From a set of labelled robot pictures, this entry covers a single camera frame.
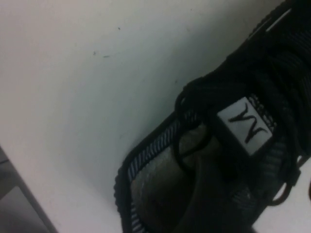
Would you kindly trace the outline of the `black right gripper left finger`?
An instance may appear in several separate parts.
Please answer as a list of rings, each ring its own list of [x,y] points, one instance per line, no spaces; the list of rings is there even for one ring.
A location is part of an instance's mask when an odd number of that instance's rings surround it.
[[[242,214],[228,197],[217,164],[207,157],[197,163],[189,206],[190,233],[251,233]]]

